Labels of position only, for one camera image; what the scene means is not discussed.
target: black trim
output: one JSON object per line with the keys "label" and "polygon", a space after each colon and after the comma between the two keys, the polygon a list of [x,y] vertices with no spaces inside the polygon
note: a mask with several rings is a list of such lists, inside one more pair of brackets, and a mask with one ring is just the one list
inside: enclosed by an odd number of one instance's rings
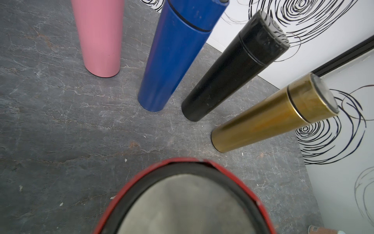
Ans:
{"label": "black trim", "polygon": [[248,194],[233,180],[219,172],[217,169],[199,162],[171,163],[146,174],[136,182],[117,203],[116,207],[109,215],[101,234],[116,234],[127,212],[148,188],[158,181],[177,174],[194,174],[202,176],[224,187],[243,207],[243,210],[251,220],[256,233],[270,234],[269,228],[258,210],[258,207],[254,204]]}
{"label": "black trim", "polygon": [[195,26],[193,24],[191,24],[190,22],[188,22],[181,14],[179,14],[179,12],[177,12],[177,10],[173,7],[173,5],[170,3],[170,0],[168,0],[168,4],[170,6],[170,8],[174,11],[174,13],[181,19],[183,20],[183,22],[185,22],[188,26],[190,26],[191,28],[194,28],[196,30],[199,30],[199,31],[202,31],[202,32],[205,32],[205,33],[208,33],[210,32],[211,30],[206,30],[206,29],[202,29],[202,28],[199,28],[198,26]]}
{"label": "black trim", "polygon": [[306,119],[306,118],[305,118],[305,117],[300,113],[300,111],[297,109],[297,107],[296,107],[294,101],[293,101],[292,98],[291,98],[291,94],[290,94],[290,92],[289,92],[289,85],[287,86],[287,95],[288,95],[288,99],[289,99],[289,101],[291,102],[292,106],[295,108],[296,112],[301,116],[301,118],[302,118],[305,122],[311,124],[311,122],[309,122],[309,121],[308,121],[308,120],[307,120],[307,119]]}
{"label": "black trim", "polygon": [[318,67],[312,73],[321,77],[372,49],[374,49],[374,35]]}
{"label": "black trim", "polygon": [[263,67],[267,67],[267,65],[263,62],[261,62],[260,60],[258,60],[251,52],[250,50],[248,50],[247,46],[245,45],[242,37],[240,36],[240,33],[239,33],[239,39],[240,39],[240,43],[242,44],[242,47],[244,48],[245,52],[247,52],[247,54],[249,55],[249,57],[255,61],[256,63],[258,63],[260,66],[263,66]]}

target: black swirl pattern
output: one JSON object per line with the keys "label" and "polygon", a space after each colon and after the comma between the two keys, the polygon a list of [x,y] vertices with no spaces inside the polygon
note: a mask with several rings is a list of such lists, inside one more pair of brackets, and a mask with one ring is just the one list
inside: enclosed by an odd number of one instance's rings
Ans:
{"label": "black swirl pattern", "polygon": [[295,130],[305,164],[330,164],[353,154],[365,135],[366,122],[370,121],[364,118],[363,107],[351,95],[353,92],[331,91],[339,115]]}
{"label": "black swirl pattern", "polygon": [[287,33],[291,47],[326,31],[358,0],[250,0],[248,18],[267,12]]}
{"label": "black swirl pattern", "polygon": [[141,1],[158,12],[161,12],[162,6],[164,4],[164,0],[141,0]]}
{"label": "black swirl pattern", "polygon": [[365,194],[369,186],[374,186],[374,167],[364,170],[355,183],[355,199],[357,207],[362,215],[374,227],[374,214],[370,214],[367,204],[373,202],[372,194]]}

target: red rim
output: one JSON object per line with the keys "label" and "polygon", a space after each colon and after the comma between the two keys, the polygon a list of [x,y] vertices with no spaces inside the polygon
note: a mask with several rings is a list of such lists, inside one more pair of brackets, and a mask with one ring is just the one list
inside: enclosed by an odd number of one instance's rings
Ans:
{"label": "red rim", "polygon": [[238,179],[233,173],[225,169],[223,166],[219,165],[218,163],[211,161],[211,160],[199,160],[197,158],[170,158],[167,160],[164,160],[162,162],[155,163],[146,169],[142,170],[138,174],[136,174],[125,186],[118,192],[118,194],[115,196],[115,198],[109,203],[108,208],[105,210],[104,214],[102,215],[101,219],[99,220],[99,223],[97,224],[93,234],[100,234],[101,230],[103,229],[107,219],[109,218],[110,214],[112,213],[113,209],[116,207],[117,203],[122,199],[124,194],[141,178],[143,178],[148,173],[156,170],[157,168],[160,168],[162,166],[165,166],[169,163],[176,163],[176,162],[204,162],[207,164],[212,165],[214,168],[216,168],[218,171],[220,171],[222,174],[226,175],[230,179],[232,179],[237,185],[239,185],[247,194],[248,196],[255,202],[256,206],[258,207],[261,215],[263,216],[271,234],[276,234],[276,231],[273,227],[273,224],[270,220],[270,217],[268,213],[266,212],[265,206],[262,204],[260,199],[256,196],[255,193],[253,193],[240,179]]}

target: gray marble floor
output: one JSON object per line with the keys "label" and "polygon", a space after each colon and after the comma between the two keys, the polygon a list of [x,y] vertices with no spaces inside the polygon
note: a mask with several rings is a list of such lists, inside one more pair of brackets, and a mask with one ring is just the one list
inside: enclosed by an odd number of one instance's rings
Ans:
{"label": "gray marble floor", "polygon": [[159,14],[127,0],[122,67],[99,78],[83,65],[69,0],[0,3],[0,233],[90,233],[136,173],[170,157],[212,159],[262,199],[281,234],[321,215],[293,132],[217,152],[210,132],[277,89],[255,78],[200,122],[180,105],[220,55],[205,45],[165,109],[137,91]]}

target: black cap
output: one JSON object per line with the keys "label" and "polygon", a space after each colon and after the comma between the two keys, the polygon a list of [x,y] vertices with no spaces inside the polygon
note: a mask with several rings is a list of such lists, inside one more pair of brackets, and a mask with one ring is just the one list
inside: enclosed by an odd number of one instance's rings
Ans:
{"label": "black cap", "polygon": [[267,66],[289,48],[289,41],[276,22],[259,10],[239,32],[240,40],[259,64]]}

